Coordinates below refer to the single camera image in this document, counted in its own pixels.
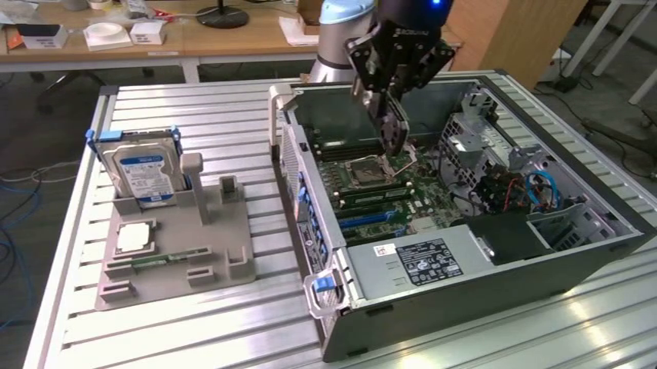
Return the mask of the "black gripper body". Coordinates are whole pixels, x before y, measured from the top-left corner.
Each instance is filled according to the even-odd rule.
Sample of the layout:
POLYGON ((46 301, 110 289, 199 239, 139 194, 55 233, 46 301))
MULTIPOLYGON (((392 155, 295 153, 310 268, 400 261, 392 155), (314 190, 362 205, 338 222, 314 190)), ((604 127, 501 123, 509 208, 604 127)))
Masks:
POLYGON ((382 72, 404 77, 425 74, 441 50, 446 24, 444 1, 380 1, 373 43, 382 72))

